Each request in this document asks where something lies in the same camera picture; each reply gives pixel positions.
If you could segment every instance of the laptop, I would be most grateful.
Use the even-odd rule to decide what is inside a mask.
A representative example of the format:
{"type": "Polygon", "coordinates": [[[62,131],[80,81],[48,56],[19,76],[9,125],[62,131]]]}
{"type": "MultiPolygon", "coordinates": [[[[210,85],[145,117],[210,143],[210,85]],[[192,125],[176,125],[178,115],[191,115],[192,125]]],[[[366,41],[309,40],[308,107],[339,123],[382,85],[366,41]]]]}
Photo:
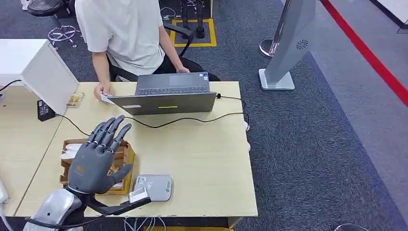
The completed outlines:
{"type": "Polygon", "coordinates": [[[108,99],[137,116],[211,112],[216,94],[209,91],[208,73],[202,72],[139,76],[135,95],[108,99]]]}

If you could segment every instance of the small gray box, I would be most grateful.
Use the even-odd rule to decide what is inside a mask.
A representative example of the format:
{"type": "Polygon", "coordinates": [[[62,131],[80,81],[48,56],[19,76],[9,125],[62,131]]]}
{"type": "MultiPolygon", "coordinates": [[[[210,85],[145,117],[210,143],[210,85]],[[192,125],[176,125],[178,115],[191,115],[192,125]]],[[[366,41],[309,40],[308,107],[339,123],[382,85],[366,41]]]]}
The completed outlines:
{"type": "Polygon", "coordinates": [[[133,191],[146,188],[152,201],[168,201],[171,197],[172,179],[169,175],[138,175],[133,191]]]}

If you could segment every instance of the robotic arm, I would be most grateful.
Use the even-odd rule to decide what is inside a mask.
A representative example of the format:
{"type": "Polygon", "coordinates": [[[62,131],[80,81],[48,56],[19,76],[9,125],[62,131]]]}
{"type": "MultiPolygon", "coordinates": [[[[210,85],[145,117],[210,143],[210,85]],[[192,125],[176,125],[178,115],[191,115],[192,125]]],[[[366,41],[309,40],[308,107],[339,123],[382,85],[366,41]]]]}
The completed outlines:
{"type": "Polygon", "coordinates": [[[95,128],[72,161],[68,171],[68,186],[48,195],[38,211],[32,217],[26,218],[24,231],[82,230],[84,225],[100,218],[120,215],[151,202],[145,190],[132,192],[131,202],[126,201],[118,206],[107,206],[95,199],[95,194],[106,193],[131,170],[131,165],[127,164],[107,176],[114,153],[131,128],[131,124],[126,124],[115,137],[116,130],[124,118],[123,115],[110,118],[95,128]],[[87,206],[102,216],[84,222],[87,206]]]}

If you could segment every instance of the gray carpet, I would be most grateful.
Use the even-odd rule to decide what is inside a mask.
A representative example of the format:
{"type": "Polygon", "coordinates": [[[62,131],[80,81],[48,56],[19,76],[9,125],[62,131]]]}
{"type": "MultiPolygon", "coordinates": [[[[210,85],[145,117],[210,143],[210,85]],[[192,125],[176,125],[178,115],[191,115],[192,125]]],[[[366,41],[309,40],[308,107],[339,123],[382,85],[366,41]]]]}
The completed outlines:
{"type": "MultiPolygon", "coordinates": [[[[331,0],[381,62],[408,87],[408,34],[369,0],[331,0]]],[[[320,4],[312,50],[327,82],[405,221],[408,221],[408,108],[320,4]]]]}
{"type": "MultiPolygon", "coordinates": [[[[238,231],[329,231],[356,223],[372,231],[408,231],[366,151],[310,54],[292,70],[295,91],[264,92],[257,51],[278,22],[279,0],[215,0],[215,48],[192,48],[186,57],[223,80],[238,80],[251,116],[248,139],[259,217],[238,231]]],[[[1,38],[44,38],[51,20],[21,12],[6,0],[1,38]]],[[[59,54],[80,81],[96,80],[90,54],[61,45],[59,54]]],[[[21,218],[11,220],[21,229],[21,218]]],[[[122,230],[118,220],[88,230],[122,230]]]]}

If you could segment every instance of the speaker grille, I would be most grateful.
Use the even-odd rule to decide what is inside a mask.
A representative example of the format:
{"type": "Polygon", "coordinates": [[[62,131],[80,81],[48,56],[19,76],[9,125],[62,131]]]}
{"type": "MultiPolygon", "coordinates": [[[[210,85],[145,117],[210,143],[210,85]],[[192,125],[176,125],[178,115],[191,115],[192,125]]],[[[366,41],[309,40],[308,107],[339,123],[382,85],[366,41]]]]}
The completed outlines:
{"type": "Polygon", "coordinates": [[[307,39],[302,39],[296,44],[296,49],[303,50],[309,45],[309,41],[307,39]]]}

